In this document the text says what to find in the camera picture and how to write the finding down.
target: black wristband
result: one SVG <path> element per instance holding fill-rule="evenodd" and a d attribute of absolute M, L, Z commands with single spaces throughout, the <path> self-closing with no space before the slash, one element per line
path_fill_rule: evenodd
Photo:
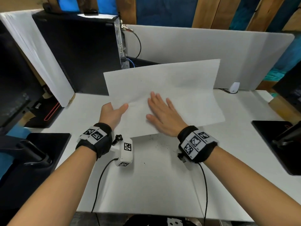
<path fill-rule="evenodd" d="M 194 131 L 198 130 L 195 126 L 188 126 L 184 128 L 178 135 L 178 139 L 180 141 L 179 149 L 186 155 L 187 159 L 190 161 L 193 161 L 194 163 L 200 163 L 204 162 L 208 159 L 210 154 L 212 153 L 213 149 L 218 145 L 217 142 L 211 142 L 209 144 L 206 144 L 205 147 L 201 149 L 201 151 L 195 156 L 194 159 L 190 159 L 189 155 L 186 151 L 181 147 L 181 144 L 183 141 Z"/>
<path fill-rule="evenodd" d="M 76 149 L 80 146 L 85 146 L 96 152 L 97 159 L 99 159 L 104 154 L 108 153 L 111 146 L 112 146 L 112 129 L 109 125 L 105 123 L 96 123 L 94 125 L 95 127 L 99 127 L 101 130 L 103 130 L 105 133 L 107 133 L 106 136 L 104 136 L 101 140 L 96 142 L 96 144 L 90 143 L 88 140 L 80 140 L 76 146 Z"/>

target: forearm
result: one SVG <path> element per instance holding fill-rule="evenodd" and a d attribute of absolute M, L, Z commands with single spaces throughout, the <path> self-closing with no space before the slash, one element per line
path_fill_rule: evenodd
<path fill-rule="evenodd" d="M 301 205 L 222 148 L 205 165 L 259 225 L 301 225 Z"/>
<path fill-rule="evenodd" d="M 8 226 L 69 225 L 96 162 L 96 153 L 79 147 L 26 201 Z"/>

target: blue cable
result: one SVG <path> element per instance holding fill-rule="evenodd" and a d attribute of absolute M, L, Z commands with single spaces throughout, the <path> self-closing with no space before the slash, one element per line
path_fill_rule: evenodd
<path fill-rule="evenodd" d="M 133 66 L 135 67 L 135 64 L 133 63 L 133 61 L 132 60 L 130 60 L 130 59 L 126 59 L 127 61 L 130 61 L 132 64 L 133 64 Z"/>

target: white table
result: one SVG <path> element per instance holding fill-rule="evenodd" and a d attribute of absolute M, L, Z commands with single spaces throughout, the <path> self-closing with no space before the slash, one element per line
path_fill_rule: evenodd
<path fill-rule="evenodd" d="M 301 177 L 286 173 L 251 125 L 252 120 L 281 118 L 256 91 L 230 95 L 216 89 L 214 96 L 226 121 L 205 126 L 205 131 L 301 204 Z M 53 125 L 42 131 L 72 134 L 58 166 L 74 152 L 78 136 L 98 121 L 101 106 L 107 102 L 107 96 L 76 94 Z M 134 162 L 128 168 L 112 163 L 104 173 L 94 211 L 202 218 L 206 204 L 203 175 L 198 165 L 188 171 L 177 158 L 178 140 L 155 134 L 133 138 L 133 144 Z M 78 211 L 91 211 L 100 174 L 113 157 L 114 152 L 109 152 L 96 162 Z M 203 168 L 209 193 L 207 218 L 252 221 L 212 172 Z"/>

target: person's right arm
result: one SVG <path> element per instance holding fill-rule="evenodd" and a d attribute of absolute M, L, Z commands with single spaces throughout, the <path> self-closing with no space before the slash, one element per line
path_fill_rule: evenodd
<path fill-rule="evenodd" d="M 155 116 L 146 118 L 176 137 L 188 125 L 168 98 L 166 102 L 152 92 L 148 104 Z M 259 226 L 301 225 L 301 205 L 230 153 L 217 146 L 204 163 Z"/>

